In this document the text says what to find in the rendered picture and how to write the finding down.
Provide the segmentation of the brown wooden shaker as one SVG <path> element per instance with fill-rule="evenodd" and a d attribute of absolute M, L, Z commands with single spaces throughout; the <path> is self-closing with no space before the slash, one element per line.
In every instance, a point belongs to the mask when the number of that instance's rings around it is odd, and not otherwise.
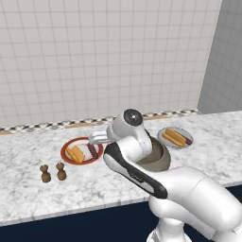
<path fill-rule="evenodd" d="M 64 181 L 66 179 L 66 172 L 64 171 L 64 164 L 63 163 L 57 163 L 56 168 L 58 169 L 58 179 L 60 181 Z"/>
<path fill-rule="evenodd" d="M 43 182 L 50 182 L 51 181 L 51 175 L 48 172 L 48 165 L 44 164 L 40 167 L 40 170 L 43 172 L 42 174 L 42 180 Z"/>

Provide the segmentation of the orange hot dog bun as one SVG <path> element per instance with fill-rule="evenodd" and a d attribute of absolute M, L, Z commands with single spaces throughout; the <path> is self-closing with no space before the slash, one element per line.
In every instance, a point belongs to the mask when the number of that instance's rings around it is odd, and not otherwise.
<path fill-rule="evenodd" d="M 162 140 L 173 147 L 185 147 L 186 139 L 174 129 L 164 129 L 161 135 Z"/>
<path fill-rule="evenodd" d="M 67 147 L 66 151 L 77 164 L 81 164 L 85 159 L 84 153 L 77 146 L 73 146 L 72 148 Z"/>

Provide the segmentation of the red rimmed plate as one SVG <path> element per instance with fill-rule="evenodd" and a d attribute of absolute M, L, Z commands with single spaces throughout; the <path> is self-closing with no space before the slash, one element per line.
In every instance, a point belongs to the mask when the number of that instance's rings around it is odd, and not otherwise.
<path fill-rule="evenodd" d="M 95 150 L 98 153 L 98 158 L 95 159 L 92 157 L 92 154 L 90 153 L 90 151 L 87 147 L 88 143 L 89 143 L 89 140 L 87 137 L 78 137 L 78 138 L 68 141 L 66 144 L 63 145 L 63 147 L 60 150 L 60 155 L 61 155 L 62 159 L 69 164 L 75 164 L 75 165 L 91 164 L 91 163 L 97 161 L 102 156 L 104 147 L 101 144 L 94 145 Z M 72 148 L 73 146 L 77 146 L 85 155 L 85 159 L 81 164 L 77 164 L 76 162 L 74 162 L 66 151 L 67 147 Z"/>

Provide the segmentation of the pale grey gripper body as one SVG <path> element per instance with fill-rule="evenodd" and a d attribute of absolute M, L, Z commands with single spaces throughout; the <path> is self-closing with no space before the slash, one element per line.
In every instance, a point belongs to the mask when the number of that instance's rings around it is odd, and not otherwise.
<path fill-rule="evenodd" d="M 106 131 L 95 131 L 89 136 L 89 143 L 91 145 L 108 143 L 109 139 Z"/>

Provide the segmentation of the grey blue plate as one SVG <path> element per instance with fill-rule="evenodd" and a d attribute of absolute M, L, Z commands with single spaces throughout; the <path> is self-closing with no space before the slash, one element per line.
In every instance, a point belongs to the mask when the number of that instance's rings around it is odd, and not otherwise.
<path fill-rule="evenodd" d="M 190 140 L 192 141 L 192 144 L 193 144 L 194 139 L 193 139 L 192 135 L 191 135 L 188 131 L 186 131 L 186 130 L 184 130 L 184 129 L 182 129 L 182 128 L 178 128 L 178 127 L 167 127 L 167 128 L 163 128 L 163 129 L 161 129 L 161 130 L 158 132 L 158 135 L 157 135 L 158 139 L 159 139 L 164 145 L 166 145 L 166 146 L 168 146 L 168 147 L 173 147 L 173 146 L 171 146 L 171 145 L 166 144 L 166 143 L 162 140 L 161 135 L 162 135 L 162 132 L 163 132 L 164 129 L 174 129 L 175 131 L 177 131 L 178 133 L 180 133 L 184 138 L 188 138 L 188 139 L 190 139 Z M 189 147 L 189 146 L 191 146 L 191 145 L 187 145 L 187 144 L 186 144 L 185 147 L 173 147 L 173 148 L 175 148 L 175 149 L 181 149 L 181 148 L 186 148 L 186 147 Z"/>

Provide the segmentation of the dark blue counter cabinet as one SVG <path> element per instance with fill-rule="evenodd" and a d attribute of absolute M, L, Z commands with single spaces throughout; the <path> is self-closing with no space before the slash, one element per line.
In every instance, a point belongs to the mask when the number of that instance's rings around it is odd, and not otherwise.
<path fill-rule="evenodd" d="M 130 185 L 0 185 L 0 242 L 146 242 L 158 218 Z"/>

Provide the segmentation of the grey brown bowl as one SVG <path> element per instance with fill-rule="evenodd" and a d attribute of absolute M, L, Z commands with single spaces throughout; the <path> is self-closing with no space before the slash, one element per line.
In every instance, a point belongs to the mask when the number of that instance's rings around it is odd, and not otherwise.
<path fill-rule="evenodd" d="M 152 152 L 146 158 L 139 161 L 138 164 L 152 172 L 167 170 L 171 163 L 171 157 L 167 147 L 154 137 L 151 138 L 151 143 Z"/>

